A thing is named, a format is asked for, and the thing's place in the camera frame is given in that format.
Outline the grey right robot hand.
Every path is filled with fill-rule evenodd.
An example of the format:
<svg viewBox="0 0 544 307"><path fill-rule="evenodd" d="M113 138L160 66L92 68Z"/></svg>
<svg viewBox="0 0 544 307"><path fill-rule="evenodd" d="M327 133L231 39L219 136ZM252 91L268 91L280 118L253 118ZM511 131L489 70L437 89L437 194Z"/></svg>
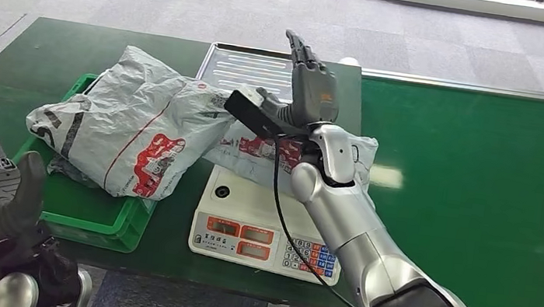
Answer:
<svg viewBox="0 0 544 307"><path fill-rule="evenodd" d="M285 31L291 47L291 97L282 103L263 87L256 89L263 97L260 106L274 121L303 128L319 122L335 122L339 113L336 76L316 56L296 32Z"/></svg>

